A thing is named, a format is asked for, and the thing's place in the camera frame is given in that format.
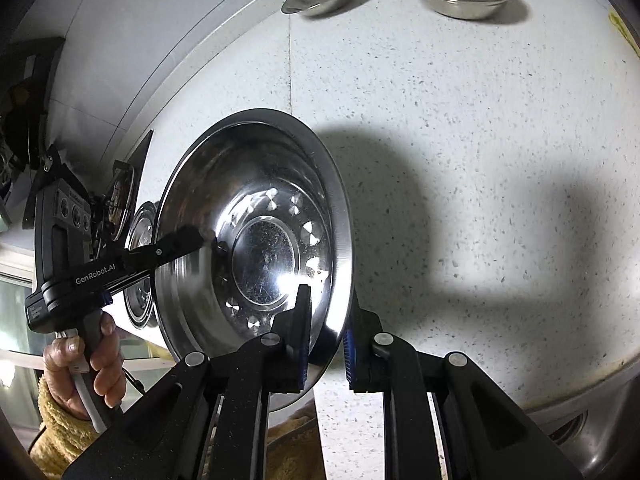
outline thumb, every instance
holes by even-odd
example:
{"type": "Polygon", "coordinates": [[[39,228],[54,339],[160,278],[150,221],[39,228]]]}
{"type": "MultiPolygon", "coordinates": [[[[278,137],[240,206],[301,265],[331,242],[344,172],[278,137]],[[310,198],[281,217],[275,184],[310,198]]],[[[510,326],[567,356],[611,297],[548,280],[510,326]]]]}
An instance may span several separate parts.
{"type": "Polygon", "coordinates": [[[59,372],[67,367],[84,352],[84,341],[79,336],[57,338],[44,349],[45,370],[59,372]]]}
{"type": "Polygon", "coordinates": [[[84,352],[84,342],[78,336],[58,338],[47,345],[44,358],[44,378],[55,401],[65,406],[73,415],[86,417],[86,411],[78,396],[68,366],[84,352]]]}

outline white speckled countertop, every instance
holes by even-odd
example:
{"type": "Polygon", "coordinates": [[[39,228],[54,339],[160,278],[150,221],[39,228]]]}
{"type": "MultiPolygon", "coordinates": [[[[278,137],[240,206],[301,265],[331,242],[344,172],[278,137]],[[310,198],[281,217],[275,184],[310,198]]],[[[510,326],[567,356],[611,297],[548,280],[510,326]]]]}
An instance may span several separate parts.
{"type": "MultiPolygon", "coordinates": [[[[138,204],[213,123],[277,108],[335,157],[360,304],[386,330],[466,352],[525,407],[634,359],[640,60],[606,0],[518,0],[484,23],[360,3],[273,14],[159,89],[138,204]]],[[[339,362],[315,392],[328,478],[382,478],[380,398],[348,392],[339,362]]]]}

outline sink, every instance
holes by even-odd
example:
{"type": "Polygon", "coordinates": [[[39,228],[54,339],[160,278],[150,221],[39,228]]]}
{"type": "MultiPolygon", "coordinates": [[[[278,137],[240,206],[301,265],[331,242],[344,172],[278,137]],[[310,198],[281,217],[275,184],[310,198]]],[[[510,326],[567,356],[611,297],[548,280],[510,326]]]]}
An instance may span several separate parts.
{"type": "MultiPolygon", "coordinates": [[[[640,377],[591,399],[580,413],[537,422],[585,480],[627,478],[640,455],[640,377]]],[[[630,478],[636,477],[637,470],[630,478]]]]}

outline black metal bar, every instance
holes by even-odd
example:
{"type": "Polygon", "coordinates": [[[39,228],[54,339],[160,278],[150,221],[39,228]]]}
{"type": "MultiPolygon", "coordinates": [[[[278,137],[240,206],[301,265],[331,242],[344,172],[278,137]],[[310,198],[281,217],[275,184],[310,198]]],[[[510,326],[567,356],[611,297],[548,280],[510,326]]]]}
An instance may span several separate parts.
{"type": "Polygon", "coordinates": [[[311,287],[300,285],[292,310],[273,319],[273,333],[286,341],[286,358],[266,364],[265,386],[270,392],[297,393],[305,386],[308,346],[311,338],[311,287]]]}
{"type": "Polygon", "coordinates": [[[559,447],[471,359],[460,352],[448,354],[444,370],[478,479],[582,478],[559,447]]]}
{"type": "Polygon", "coordinates": [[[384,342],[374,340],[371,346],[374,354],[386,361],[390,377],[390,387],[385,392],[385,397],[390,398],[385,403],[390,410],[388,415],[385,413],[385,434],[392,434],[391,450],[385,447],[389,460],[385,467],[392,471],[390,480],[438,480],[438,447],[418,355],[406,341],[386,333],[380,335],[384,342]]]}
{"type": "Polygon", "coordinates": [[[258,466],[264,464],[264,459],[258,455],[264,453],[268,409],[262,371],[268,356],[283,351],[279,336],[277,342],[269,345],[262,338],[245,343],[235,354],[211,452],[209,479],[262,478],[263,471],[258,466]]]}
{"type": "Polygon", "coordinates": [[[370,345],[371,338],[382,331],[380,318],[360,308],[354,291],[342,345],[349,388],[356,394],[382,392],[388,388],[385,362],[375,357],[370,345]]]}

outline yellow fuzzy sleeve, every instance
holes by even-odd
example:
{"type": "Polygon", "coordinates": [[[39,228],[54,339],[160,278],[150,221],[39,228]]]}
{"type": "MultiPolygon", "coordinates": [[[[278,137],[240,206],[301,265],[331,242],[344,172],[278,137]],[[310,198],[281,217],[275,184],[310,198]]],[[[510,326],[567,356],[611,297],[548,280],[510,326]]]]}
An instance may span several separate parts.
{"type": "Polygon", "coordinates": [[[44,377],[40,379],[38,407],[47,429],[31,448],[31,459],[47,478],[59,479],[98,434],[91,422],[75,418],[53,400],[44,377]]]}
{"type": "MultiPolygon", "coordinates": [[[[49,479],[65,469],[98,437],[91,422],[79,420],[60,407],[44,378],[38,406],[46,430],[31,449],[31,458],[49,479]]],[[[267,480],[324,480],[316,408],[309,403],[267,434],[267,480]]]]}

